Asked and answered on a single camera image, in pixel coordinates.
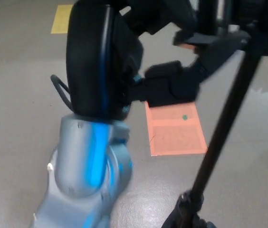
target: black cable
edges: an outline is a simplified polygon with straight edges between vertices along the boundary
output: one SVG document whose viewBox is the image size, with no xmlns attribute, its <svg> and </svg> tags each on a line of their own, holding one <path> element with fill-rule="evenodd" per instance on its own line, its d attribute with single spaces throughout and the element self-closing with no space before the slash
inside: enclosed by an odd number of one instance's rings
<svg viewBox="0 0 268 228">
<path fill-rule="evenodd" d="M 57 90 L 59 96 L 61 97 L 62 101 L 66 104 L 66 106 L 73 111 L 72 103 L 67 98 L 66 94 L 63 92 L 61 88 L 63 88 L 68 94 L 69 94 L 69 88 L 66 84 L 64 84 L 59 77 L 56 75 L 52 75 L 50 77 L 50 80 L 52 81 L 55 89 Z"/>
</svg>

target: orange sheet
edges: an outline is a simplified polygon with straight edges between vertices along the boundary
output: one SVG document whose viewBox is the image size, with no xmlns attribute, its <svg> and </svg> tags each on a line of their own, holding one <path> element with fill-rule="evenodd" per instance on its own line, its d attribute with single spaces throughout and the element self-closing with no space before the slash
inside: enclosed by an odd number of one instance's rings
<svg viewBox="0 0 268 228">
<path fill-rule="evenodd" d="M 151 155 L 205 153 L 207 145 L 194 103 L 149 108 L 146 103 Z"/>
</svg>

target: gray floor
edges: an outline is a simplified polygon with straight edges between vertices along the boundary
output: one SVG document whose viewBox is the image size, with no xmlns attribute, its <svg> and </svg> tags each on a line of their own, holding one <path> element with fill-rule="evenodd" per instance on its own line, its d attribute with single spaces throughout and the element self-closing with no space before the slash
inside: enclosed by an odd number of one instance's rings
<svg viewBox="0 0 268 228">
<path fill-rule="evenodd" d="M 46 164 L 68 113 L 49 76 L 66 78 L 65 35 L 50 35 L 58 4 L 67 0 L 0 0 L 0 228 L 27 227 L 47 184 Z M 171 46 L 168 26 L 145 46 L 142 72 L 150 65 L 194 59 Z M 202 86 L 197 108 L 209 142 L 239 63 L 236 54 Z M 112 227 L 157 228 L 179 193 L 191 187 L 202 156 L 151 157 L 144 105 L 127 120 L 134 177 L 118 202 Z M 201 215 L 219 228 L 268 228 L 268 59 L 249 92 L 205 192 Z"/>
</svg>

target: yellow tape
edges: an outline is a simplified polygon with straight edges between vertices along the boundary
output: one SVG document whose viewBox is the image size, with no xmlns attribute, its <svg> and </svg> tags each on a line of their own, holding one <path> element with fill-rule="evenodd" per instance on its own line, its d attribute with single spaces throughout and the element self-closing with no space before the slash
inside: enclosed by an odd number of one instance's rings
<svg viewBox="0 0 268 228">
<path fill-rule="evenodd" d="M 73 5 L 58 5 L 51 34 L 66 34 Z"/>
</svg>

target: black pole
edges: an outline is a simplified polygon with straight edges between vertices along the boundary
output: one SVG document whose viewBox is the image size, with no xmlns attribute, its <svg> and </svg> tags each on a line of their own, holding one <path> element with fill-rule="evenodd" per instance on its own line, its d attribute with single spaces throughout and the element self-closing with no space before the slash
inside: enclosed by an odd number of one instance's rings
<svg viewBox="0 0 268 228">
<path fill-rule="evenodd" d="M 258 69 L 261 58 L 261 56 L 254 56 L 250 53 L 245 53 L 223 111 L 220 115 L 219 122 L 208 146 L 208 150 L 193 184 L 193 188 L 190 192 L 191 202 L 199 202 L 202 199 L 214 166 L 221 154 L 222 148 L 240 110 L 241 104 L 244 101 L 249 85 L 252 82 L 256 70 Z M 193 215 L 185 211 L 182 214 L 185 215 L 185 217 L 182 219 L 182 225 L 178 227 L 190 227 Z"/>
</svg>

